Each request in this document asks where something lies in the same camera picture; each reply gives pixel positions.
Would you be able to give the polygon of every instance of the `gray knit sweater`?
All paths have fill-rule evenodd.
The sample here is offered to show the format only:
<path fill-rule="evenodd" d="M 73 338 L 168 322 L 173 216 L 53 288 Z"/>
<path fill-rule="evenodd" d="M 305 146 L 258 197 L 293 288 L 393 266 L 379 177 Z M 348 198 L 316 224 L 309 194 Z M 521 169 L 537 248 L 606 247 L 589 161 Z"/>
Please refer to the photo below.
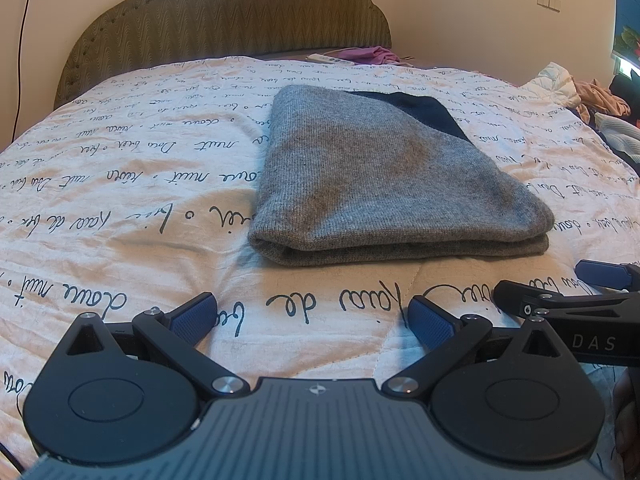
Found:
<path fill-rule="evenodd" d="M 469 142 L 392 105 L 311 86 L 273 102 L 249 242 L 287 266 L 548 247 L 549 208 Z"/>

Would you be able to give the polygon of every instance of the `green upholstered headboard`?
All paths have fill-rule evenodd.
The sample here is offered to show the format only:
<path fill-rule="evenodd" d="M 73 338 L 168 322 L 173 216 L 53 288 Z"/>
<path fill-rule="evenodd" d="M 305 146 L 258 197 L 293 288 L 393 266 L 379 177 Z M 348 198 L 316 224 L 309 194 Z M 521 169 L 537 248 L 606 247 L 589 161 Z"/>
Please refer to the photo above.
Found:
<path fill-rule="evenodd" d="M 391 46 L 371 0 L 125 0 L 66 60 L 55 107 L 112 76 L 161 64 L 271 52 Z"/>

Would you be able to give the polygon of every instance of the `cable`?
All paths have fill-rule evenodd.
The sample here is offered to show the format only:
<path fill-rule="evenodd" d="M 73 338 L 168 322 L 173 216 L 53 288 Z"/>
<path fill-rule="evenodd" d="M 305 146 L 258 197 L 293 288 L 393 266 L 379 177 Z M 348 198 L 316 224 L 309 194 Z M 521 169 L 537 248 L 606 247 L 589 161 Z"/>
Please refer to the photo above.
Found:
<path fill-rule="evenodd" d="M 11 142 L 14 142 L 15 140 L 15 131 L 18 127 L 18 117 L 20 117 L 20 102 L 22 101 L 22 74 L 20 73 L 20 60 L 22 58 L 22 34 L 24 32 L 24 22 L 27 19 L 27 9 L 29 9 L 29 0 L 27 0 L 27 4 L 24 6 L 22 27 L 20 28 L 20 41 L 18 42 L 18 110 L 15 113 L 14 134 L 11 137 Z"/>
<path fill-rule="evenodd" d="M 20 463 L 20 461 L 14 456 L 14 454 L 9 451 L 4 445 L 0 442 L 0 452 L 6 457 L 6 459 L 13 464 L 13 466 L 18 470 L 18 473 L 24 473 L 24 466 Z"/>

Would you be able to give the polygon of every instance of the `wall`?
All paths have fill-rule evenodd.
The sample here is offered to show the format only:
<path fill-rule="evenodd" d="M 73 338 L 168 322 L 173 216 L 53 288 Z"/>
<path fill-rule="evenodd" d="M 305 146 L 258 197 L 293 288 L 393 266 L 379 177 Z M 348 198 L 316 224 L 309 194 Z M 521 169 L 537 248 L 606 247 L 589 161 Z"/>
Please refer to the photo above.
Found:
<path fill-rule="evenodd" d="M 18 132 L 52 110 L 60 72 L 78 36 L 122 0 L 31 0 L 23 42 Z M 423 65 L 456 66 L 522 84 L 549 61 L 578 79 L 609 84 L 615 0 L 562 0 L 560 14 L 536 0 L 373 0 L 389 20 L 394 49 Z M 17 105 L 16 57 L 25 0 L 0 0 L 0 150 Z"/>
<path fill-rule="evenodd" d="M 555 61 L 608 86 L 615 0 L 562 0 L 559 14 L 536 1 L 397 0 L 394 48 L 517 85 Z"/>
<path fill-rule="evenodd" d="M 22 40 L 21 133 L 53 109 L 74 43 L 102 12 L 122 0 L 31 0 Z M 0 151 L 9 145 L 17 107 L 17 55 L 26 0 L 0 0 Z"/>

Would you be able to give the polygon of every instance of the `beige garment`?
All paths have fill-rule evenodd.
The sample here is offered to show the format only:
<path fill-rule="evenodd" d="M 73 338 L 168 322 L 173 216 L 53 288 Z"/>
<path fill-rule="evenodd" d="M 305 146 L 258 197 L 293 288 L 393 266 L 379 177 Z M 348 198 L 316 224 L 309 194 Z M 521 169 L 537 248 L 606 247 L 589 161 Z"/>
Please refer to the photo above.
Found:
<path fill-rule="evenodd" d="M 591 121 L 591 115 L 589 114 L 589 109 L 584 104 L 579 104 L 576 108 L 578 110 L 578 115 L 582 119 L 584 124 L 589 124 Z"/>
<path fill-rule="evenodd" d="M 608 88 L 601 86 L 597 79 L 591 83 L 585 81 L 574 81 L 574 83 L 582 104 L 596 108 L 603 114 L 616 117 L 631 114 L 631 108 L 626 104 L 626 101 L 613 95 Z"/>

